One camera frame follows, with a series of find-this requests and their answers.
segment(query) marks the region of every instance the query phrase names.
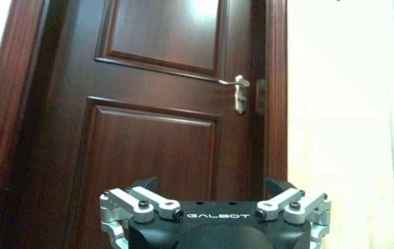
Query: silver door handle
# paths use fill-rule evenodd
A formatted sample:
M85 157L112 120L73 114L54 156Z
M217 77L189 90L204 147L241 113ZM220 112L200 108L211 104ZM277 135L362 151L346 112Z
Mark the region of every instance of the silver door handle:
M243 114L247 106L247 87L251 85L249 82L243 78L243 76L237 75L235 77L235 82L219 80L217 83L227 86L235 86L235 110L239 114Z

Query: door molding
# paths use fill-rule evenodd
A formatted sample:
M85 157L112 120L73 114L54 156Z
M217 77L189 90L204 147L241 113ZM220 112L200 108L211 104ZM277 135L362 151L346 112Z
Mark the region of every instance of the door molding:
M48 5L11 0L0 48L0 207L13 172L14 148L37 61ZM287 179L287 0L265 0L265 82L263 175Z
M0 47L0 201L11 170L21 113L49 0L13 0Z
M264 177L287 180L287 0L267 0Z

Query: hex bolt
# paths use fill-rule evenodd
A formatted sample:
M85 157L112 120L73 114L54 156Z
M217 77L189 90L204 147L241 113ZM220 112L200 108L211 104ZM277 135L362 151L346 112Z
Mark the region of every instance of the hex bolt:
M140 209L146 209L148 208L148 201L138 201L138 208Z
M253 216L257 219L257 221L263 221L265 219L265 213L261 210L256 210Z
M183 218L184 211L181 209L174 209L172 212L172 219L180 220Z
M296 202L296 201L292 201L291 203L288 203L288 208L289 208L291 210L297 211L300 207L301 207L301 205L300 205L299 202Z

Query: white wall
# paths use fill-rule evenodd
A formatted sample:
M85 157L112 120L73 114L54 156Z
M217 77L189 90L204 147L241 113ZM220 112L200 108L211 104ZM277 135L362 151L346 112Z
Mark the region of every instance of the white wall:
M332 199L324 248L394 248L390 0L288 0L288 180Z

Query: silver bracket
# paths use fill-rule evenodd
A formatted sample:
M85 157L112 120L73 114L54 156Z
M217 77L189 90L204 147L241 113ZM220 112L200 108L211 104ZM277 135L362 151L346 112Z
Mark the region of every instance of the silver bracket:
M284 220L292 224L312 223L309 233L309 249L319 249L321 238L328 234L331 200L325 194L301 197L296 203L284 208Z
M100 222L101 231L108 233L110 245L114 249L126 249L128 244L124 237L126 221L133 218L134 222L145 223L153 219L153 206L140 201L116 188L100 195Z
M259 201L256 204L255 216L259 217L260 221L275 220L279 212L284 209L289 202L297 201L301 197L301 192L289 188L277 196L267 201Z
M128 194L137 199L146 200L153 206L160 218L179 220L183 217L180 203L176 200L161 197L142 187L132 188Z

